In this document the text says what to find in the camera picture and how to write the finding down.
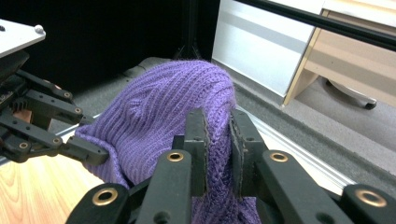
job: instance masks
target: bolt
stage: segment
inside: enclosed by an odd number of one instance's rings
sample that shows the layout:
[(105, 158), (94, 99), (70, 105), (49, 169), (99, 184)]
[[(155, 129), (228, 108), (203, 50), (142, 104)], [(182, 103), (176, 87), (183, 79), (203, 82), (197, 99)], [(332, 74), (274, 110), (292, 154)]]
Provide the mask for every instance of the bolt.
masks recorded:
[(35, 26), (35, 32), (40, 34), (40, 35), (43, 35), (44, 34), (44, 28), (41, 25), (37, 25), (37, 26)]
[(58, 144), (58, 143), (61, 142), (61, 139), (59, 139), (59, 138), (54, 138), (52, 142), (55, 143), (55, 144)]
[(29, 145), (27, 143), (20, 143), (20, 148), (27, 148)]

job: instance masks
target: gray carpet floor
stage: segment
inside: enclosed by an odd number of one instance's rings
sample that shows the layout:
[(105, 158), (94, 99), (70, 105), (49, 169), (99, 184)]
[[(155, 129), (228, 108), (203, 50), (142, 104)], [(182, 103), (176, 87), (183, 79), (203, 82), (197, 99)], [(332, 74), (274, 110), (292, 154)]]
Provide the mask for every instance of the gray carpet floor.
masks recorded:
[[(138, 66), (75, 96), (86, 115), (103, 112), (134, 77), (167, 60), (149, 58)], [(356, 182), (376, 186), (396, 197), (396, 108), (378, 102), (373, 110), (319, 78), (289, 105), (257, 97), (235, 85), (239, 105), (290, 140)], [(68, 127), (53, 122), (59, 132)]]

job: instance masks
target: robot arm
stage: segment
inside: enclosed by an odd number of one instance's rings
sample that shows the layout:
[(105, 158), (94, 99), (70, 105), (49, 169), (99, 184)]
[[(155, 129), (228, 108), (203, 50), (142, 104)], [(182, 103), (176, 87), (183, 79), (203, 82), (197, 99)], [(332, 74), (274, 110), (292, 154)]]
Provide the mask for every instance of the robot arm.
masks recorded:
[[(319, 187), (289, 153), (269, 150), (248, 115), (234, 110), (233, 194), (256, 197), (262, 223), (392, 223), (396, 200), (357, 184), (341, 196)], [(206, 193), (207, 139), (202, 110), (190, 112), (184, 136), (158, 159), (151, 178), (126, 189), (91, 189), (67, 223), (191, 223), (191, 197)]]
[[(93, 118), (84, 116), (73, 104), (71, 92), (19, 70), (28, 57), (20, 50), (0, 58), (5, 68), (0, 74), (0, 155), (16, 162), (58, 154), (93, 165), (105, 162), (108, 153), (102, 148), (78, 137), (64, 143), (61, 137), (47, 132), (52, 119), (83, 125)], [(12, 115), (24, 109), (32, 111), (31, 123)]]

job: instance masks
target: purple knitted sweater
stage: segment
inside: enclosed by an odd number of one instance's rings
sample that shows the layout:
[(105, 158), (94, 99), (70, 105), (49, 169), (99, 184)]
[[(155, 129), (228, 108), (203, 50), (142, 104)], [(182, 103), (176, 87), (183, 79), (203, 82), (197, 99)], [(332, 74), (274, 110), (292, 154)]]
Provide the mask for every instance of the purple knitted sweater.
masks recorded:
[(152, 176), (158, 157), (184, 134), (188, 112), (201, 107), (210, 145), (207, 193), (192, 200), (192, 223), (260, 223), (255, 200), (236, 199), (232, 191), (231, 137), (235, 108), (233, 83), (214, 64), (202, 61), (164, 63), (137, 77), (92, 125), (76, 135), (110, 154), (100, 166), (86, 165), (106, 182), (129, 187)]

